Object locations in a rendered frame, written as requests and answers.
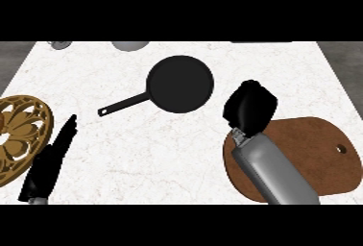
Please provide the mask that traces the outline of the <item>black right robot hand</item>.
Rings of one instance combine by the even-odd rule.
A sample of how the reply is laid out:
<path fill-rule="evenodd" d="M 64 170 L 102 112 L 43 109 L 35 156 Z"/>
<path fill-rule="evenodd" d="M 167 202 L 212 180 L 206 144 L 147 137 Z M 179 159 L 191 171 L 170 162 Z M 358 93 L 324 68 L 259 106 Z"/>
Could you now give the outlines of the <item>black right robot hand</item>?
<path fill-rule="evenodd" d="M 238 128 L 247 137 L 263 132 L 277 111 L 278 99 L 262 84 L 248 80 L 241 83 L 223 110 L 223 117 L 232 128 Z"/>

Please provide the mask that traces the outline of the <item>black frying pan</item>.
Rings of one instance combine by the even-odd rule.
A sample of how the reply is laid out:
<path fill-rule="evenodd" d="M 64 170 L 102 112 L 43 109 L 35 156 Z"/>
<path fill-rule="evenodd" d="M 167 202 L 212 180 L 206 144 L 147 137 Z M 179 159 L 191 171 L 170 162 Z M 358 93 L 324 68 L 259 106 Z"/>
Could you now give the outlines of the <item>black frying pan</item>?
<path fill-rule="evenodd" d="M 210 99 L 215 78 L 206 63 L 191 56 L 172 56 L 151 69 L 147 91 L 125 101 L 98 110 L 98 115 L 132 107 L 151 100 L 166 111 L 187 113 L 195 111 Z"/>

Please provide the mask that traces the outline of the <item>brown wooden cutting board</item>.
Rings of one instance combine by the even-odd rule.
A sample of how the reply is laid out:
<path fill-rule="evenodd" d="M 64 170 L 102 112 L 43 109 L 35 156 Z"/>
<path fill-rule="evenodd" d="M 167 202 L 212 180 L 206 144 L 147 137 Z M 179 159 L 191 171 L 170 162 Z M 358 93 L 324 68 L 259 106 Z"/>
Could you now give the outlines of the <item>brown wooden cutting board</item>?
<path fill-rule="evenodd" d="M 228 133 L 223 160 L 228 176 L 238 192 L 253 201 L 266 199 L 241 170 L 232 151 L 237 143 Z M 262 132 L 303 174 L 319 198 L 349 193 L 362 184 L 363 164 L 343 130 L 325 119 L 300 117 L 271 122 Z"/>

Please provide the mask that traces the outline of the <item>grey round bowl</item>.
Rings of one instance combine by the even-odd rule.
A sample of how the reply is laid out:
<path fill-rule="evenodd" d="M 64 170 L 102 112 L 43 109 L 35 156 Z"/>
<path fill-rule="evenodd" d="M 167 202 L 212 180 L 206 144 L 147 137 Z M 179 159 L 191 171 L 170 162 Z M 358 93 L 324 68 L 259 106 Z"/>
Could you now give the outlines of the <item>grey round bowl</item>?
<path fill-rule="evenodd" d="M 114 41 L 113 45 L 116 48 L 126 52 L 141 50 L 150 44 L 148 41 Z"/>

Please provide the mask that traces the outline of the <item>small grey cup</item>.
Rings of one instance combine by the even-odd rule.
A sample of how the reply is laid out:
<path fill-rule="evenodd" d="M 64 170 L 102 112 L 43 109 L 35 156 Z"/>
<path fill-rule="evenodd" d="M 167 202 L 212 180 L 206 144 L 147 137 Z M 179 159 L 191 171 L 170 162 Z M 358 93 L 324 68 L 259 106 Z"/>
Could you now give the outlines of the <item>small grey cup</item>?
<path fill-rule="evenodd" d="M 51 41 L 49 44 L 55 50 L 63 50 L 71 45 L 71 41 Z"/>

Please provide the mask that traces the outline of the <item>gold ornate round trivet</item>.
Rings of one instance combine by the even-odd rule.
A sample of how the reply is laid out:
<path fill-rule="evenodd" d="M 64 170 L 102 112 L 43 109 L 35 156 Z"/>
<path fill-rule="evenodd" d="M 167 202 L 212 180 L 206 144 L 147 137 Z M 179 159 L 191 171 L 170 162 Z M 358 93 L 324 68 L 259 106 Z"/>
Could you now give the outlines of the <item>gold ornate round trivet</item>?
<path fill-rule="evenodd" d="M 55 117 L 49 105 L 30 95 L 0 99 L 0 187 L 30 168 L 52 137 Z"/>

